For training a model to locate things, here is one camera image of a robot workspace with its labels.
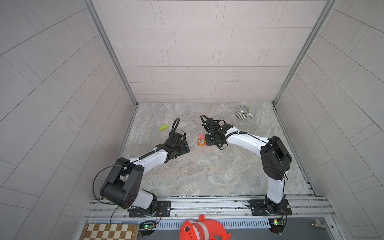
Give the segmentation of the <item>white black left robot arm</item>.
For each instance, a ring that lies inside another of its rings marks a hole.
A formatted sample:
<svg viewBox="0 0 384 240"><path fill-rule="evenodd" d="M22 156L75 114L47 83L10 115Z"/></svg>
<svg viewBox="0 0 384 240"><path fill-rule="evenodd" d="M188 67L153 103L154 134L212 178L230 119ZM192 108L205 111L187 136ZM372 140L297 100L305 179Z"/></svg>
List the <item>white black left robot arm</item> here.
<svg viewBox="0 0 384 240"><path fill-rule="evenodd" d="M101 186L100 196L118 207L139 215L153 216L157 212L157 196L141 187L143 176L155 167L190 152L186 133L170 132L165 143L132 159L119 158Z"/></svg>

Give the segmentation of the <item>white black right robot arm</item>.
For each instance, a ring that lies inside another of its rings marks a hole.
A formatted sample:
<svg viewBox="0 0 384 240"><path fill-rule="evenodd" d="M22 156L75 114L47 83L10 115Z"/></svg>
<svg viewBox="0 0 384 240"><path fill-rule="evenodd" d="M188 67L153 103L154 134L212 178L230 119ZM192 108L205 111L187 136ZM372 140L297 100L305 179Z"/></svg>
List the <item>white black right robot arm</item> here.
<svg viewBox="0 0 384 240"><path fill-rule="evenodd" d="M261 158L263 171L268 176L267 194L264 202L257 204L249 202L249 207L274 216L291 215L292 211L286 200L285 182L293 159L281 139L277 136L258 137L226 122L220 125L221 120L213 120L205 115L201 115L200 118L202 126L210 136L210 141L220 150L232 144L249 150Z"/></svg>

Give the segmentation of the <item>red wooden block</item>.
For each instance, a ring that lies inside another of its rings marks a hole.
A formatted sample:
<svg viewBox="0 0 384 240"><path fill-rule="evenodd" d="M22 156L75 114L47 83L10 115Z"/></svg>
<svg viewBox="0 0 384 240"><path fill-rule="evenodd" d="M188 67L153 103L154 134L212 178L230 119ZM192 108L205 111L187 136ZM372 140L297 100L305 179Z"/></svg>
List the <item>red wooden block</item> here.
<svg viewBox="0 0 384 240"><path fill-rule="evenodd" d="M198 146L202 147L202 146L206 146L206 142L205 141L198 141Z"/></svg>

